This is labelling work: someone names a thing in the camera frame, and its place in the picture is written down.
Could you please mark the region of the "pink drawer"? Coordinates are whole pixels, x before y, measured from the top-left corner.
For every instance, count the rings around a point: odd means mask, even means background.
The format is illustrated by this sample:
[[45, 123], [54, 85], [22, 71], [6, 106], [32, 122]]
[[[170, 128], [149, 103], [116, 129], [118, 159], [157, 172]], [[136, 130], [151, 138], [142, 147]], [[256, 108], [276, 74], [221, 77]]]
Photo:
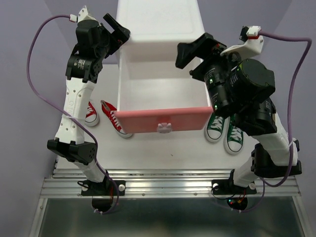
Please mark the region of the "pink drawer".
[[201, 130], [212, 113], [205, 84], [192, 79], [195, 58], [184, 69], [175, 67], [176, 52], [166, 55], [119, 55], [116, 117], [126, 133], [169, 133]]

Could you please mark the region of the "green sneaker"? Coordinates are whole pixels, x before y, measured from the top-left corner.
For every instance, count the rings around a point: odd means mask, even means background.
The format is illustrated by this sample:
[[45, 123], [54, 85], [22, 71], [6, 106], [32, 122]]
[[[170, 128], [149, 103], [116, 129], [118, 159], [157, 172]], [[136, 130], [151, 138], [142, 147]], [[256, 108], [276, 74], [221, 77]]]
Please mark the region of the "green sneaker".
[[214, 114], [209, 118], [208, 123], [204, 128], [204, 135], [210, 143], [217, 143], [224, 131], [225, 119]]
[[228, 129], [224, 139], [225, 150], [230, 155], [237, 155], [241, 152], [244, 144], [244, 136], [243, 131], [234, 126], [233, 122], [235, 121], [235, 117], [229, 117], [228, 121]]

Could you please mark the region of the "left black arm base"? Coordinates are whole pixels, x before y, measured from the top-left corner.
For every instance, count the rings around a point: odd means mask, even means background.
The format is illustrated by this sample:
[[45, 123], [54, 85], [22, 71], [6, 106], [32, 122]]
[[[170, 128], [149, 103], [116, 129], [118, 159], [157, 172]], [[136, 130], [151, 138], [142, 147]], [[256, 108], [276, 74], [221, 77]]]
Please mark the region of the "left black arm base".
[[77, 184], [81, 187], [81, 196], [92, 197], [93, 211], [100, 215], [113, 213], [119, 198], [125, 195], [125, 180], [114, 180], [113, 183], [105, 177], [101, 183], [84, 180]]

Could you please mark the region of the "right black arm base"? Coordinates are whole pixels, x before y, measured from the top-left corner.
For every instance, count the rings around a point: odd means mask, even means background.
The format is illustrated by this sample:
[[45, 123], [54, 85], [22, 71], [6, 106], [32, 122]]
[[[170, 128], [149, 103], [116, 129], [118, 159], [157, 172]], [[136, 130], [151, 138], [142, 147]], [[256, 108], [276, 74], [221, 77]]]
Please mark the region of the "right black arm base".
[[212, 181], [211, 194], [218, 200], [224, 200], [231, 209], [242, 212], [248, 206], [247, 196], [257, 194], [257, 190], [254, 182], [247, 187], [239, 187], [228, 179], [217, 179]]

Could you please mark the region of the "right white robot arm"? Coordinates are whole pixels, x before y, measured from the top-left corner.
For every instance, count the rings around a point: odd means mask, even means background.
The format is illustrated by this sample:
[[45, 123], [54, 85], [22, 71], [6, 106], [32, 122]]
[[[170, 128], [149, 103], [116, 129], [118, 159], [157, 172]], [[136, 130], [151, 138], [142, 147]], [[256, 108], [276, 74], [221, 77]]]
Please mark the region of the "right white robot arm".
[[285, 181], [302, 172], [299, 142], [293, 138], [291, 125], [282, 125], [270, 98], [276, 90], [274, 72], [255, 59], [265, 36], [261, 30], [246, 32], [240, 35], [242, 44], [227, 47], [204, 33], [193, 42], [177, 45], [177, 68], [201, 59], [190, 75], [205, 83], [214, 114], [229, 118], [234, 127], [257, 140], [248, 161], [227, 180], [233, 193], [258, 178]]

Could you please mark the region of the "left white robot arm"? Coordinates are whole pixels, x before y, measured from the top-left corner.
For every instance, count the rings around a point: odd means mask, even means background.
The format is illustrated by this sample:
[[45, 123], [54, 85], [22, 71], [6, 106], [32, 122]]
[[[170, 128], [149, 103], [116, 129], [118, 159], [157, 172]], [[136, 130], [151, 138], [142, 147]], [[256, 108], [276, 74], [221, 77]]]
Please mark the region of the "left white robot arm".
[[109, 32], [87, 10], [78, 13], [74, 46], [66, 67], [66, 98], [58, 131], [47, 148], [74, 163], [93, 182], [93, 189], [106, 194], [110, 182], [106, 171], [97, 162], [97, 143], [85, 141], [83, 122], [88, 102], [103, 66], [102, 61], [114, 54], [128, 41], [130, 30], [119, 24], [110, 14], [104, 20], [113, 28]]

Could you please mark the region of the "white shoe cabinet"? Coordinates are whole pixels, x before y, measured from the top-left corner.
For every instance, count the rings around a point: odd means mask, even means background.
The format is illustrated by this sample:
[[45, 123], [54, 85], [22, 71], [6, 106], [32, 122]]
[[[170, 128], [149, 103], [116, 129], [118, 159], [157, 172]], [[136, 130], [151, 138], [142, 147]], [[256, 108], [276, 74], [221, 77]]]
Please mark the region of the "white shoe cabinet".
[[175, 62], [178, 43], [204, 33], [196, 0], [120, 0], [117, 21], [130, 30], [120, 53], [128, 62]]

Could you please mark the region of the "red sneaker near cabinet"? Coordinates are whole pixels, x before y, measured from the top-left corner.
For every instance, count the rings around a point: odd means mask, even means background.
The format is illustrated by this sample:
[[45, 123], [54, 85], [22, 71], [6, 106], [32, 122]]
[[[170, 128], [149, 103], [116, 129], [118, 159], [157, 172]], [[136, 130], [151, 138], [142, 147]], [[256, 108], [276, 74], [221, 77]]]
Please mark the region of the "red sneaker near cabinet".
[[117, 134], [124, 139], [131, 138], [133, 136], [133, 134], [126, 133], [122, 129], [118, 119], [116, 118], [116, 115], [115, 115], [115, 112], [117, 111], [116, 107], [113, 106], [111, 103], [106, 102], [104, 100], [101, 100], [100, 103], [101, 103], [102, 112], [107, 116], [109, 121], [112, 123]]

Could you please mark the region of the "red sneaker far left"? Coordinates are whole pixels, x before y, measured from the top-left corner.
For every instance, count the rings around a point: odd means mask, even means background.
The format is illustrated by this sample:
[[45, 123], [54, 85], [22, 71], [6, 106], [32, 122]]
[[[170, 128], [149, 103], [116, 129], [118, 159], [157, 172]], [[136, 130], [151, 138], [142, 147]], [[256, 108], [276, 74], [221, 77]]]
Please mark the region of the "red sneaker far left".
[[98, 115], [92, 101], [88, 102], [87, 113], [85, 116], [84, 123], [88, 127], [97, 126], [99, 123], [99, 115]]

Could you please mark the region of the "aluminium mounting rail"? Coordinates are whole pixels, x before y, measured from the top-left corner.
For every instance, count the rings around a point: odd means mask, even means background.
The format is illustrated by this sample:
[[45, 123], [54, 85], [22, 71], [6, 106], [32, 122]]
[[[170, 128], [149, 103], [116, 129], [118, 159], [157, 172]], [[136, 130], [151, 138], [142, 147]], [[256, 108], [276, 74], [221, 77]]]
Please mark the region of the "aluminium mounting rail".
[[[212, 181], [226, 179], [229, 170], [112, 170], [114, 180], [125, 181], [124, 198], [208, 198]], [[57, 169], [44, 180], [41, 198], [80, 198], [78, 169]]]

